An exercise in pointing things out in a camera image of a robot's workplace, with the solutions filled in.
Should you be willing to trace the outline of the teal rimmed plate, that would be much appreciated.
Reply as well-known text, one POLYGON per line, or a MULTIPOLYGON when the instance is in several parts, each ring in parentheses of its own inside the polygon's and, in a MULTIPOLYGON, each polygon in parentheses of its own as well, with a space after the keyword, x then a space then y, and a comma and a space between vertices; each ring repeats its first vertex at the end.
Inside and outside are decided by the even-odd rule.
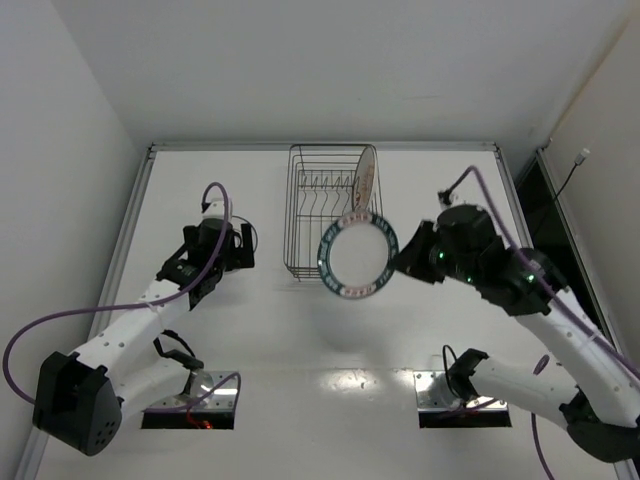
POLYGON ((349 212, 321 237, 317 270, 324 286, 349 300, 370 297, 393 276, 391 260, 399 245, 391 224, 365 210, 349 212))

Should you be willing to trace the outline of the orange sunburst plate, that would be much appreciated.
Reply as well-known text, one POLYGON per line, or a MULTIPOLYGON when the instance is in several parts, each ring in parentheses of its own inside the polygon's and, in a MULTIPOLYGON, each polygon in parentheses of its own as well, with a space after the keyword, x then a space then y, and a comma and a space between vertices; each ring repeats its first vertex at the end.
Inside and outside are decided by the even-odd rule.
POLYGON ((367 145, 358 160, 352 186, 352 210, 366 210, 376 190, 377 153, 373 145, 367 145))

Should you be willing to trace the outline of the white plate black line drawing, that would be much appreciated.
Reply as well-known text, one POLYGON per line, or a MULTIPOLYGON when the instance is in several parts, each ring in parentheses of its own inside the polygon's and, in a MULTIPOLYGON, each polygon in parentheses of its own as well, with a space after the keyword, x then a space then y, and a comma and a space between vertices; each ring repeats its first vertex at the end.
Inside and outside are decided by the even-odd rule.
POLYGON ((248 226, 251 230, 251 237, 252 237, 252 246, 253 246, 253 252, 256 252, 259 246, 259 235, 258 232, 255 228, 255 226, 253 225, 252 222, 250 222, 248 219, 246 219, 243 216, 240 215, 233 215, 232 216, 232 224, 233 224, 233 229, 234 232, 242 235, 242 227, 243 226, 248 226))

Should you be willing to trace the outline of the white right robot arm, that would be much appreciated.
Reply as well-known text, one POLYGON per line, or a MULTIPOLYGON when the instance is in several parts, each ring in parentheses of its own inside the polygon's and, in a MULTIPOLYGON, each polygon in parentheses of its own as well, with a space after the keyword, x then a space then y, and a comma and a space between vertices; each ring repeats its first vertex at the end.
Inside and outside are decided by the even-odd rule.
POLYGON ((638 457, 639 383, 545 254, 506 246, 485 209, 462 204, 421 221, 390 263, 424 283, 452 279, 473 287, 534 335, 571 378, 545 379, 469 348, 429 389, 441 407, 493 397, 555 424, 597 460, 638 457))

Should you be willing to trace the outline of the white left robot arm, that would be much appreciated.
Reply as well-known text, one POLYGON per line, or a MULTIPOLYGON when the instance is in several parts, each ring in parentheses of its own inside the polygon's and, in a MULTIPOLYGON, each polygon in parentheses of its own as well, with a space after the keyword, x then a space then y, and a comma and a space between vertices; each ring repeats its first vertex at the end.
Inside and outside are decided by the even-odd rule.
POLYGON ((106 448, 127 418, 189 413, 213 395, 201 386, 204 364, 179 350, 160 352, 151 366, 134 361, 212 293, 224 274, 255 265, 253 226, 220 217, 183 229, 183 244, 162 265, 139 303, 70 354, 41 365, 32 424, 86 456, 106 448))

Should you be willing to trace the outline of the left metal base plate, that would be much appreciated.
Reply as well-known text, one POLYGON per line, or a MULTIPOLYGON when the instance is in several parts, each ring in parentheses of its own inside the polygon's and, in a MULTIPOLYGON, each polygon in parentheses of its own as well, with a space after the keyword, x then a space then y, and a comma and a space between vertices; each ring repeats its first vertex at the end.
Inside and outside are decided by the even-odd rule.
POLYGON ((203 371, 189 384, 190 389, 167 397, 144 410, 145 413, 231 413, 235 414, 242 387, 238 371, 203 371))

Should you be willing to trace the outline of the metal base plate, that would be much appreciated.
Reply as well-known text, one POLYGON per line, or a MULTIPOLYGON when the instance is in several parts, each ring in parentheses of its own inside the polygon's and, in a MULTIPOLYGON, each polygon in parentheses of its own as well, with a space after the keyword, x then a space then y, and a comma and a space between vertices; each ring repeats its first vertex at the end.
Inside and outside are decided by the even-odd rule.
POLYGON ((415 371, 414 387, 417 406, 420 411, 454 412, 454 411, 488 411, 496 413, 507 411, 505 401, 480 396, 468 402, 455 397, 447 387, 442 370, 415 371))
POLYGON ((242 387, 238 371, 203 371, 189 384, 190 389, 167 397, 144 410, 145 413, 231 413, 235 414, 242 387))

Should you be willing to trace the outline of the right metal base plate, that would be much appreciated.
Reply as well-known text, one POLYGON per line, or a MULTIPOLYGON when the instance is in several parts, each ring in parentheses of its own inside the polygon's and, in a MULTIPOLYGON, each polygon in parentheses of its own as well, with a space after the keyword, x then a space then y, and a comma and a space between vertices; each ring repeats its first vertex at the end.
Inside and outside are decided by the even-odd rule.
POLYGON ((414 387, 417 406, 420 411, 454 412, 454 411, 488 411, 496 413, 507 411, 505 401, 480 396, 468 402, 455 397, 447 387, 442 370, 415 371, 414 387))

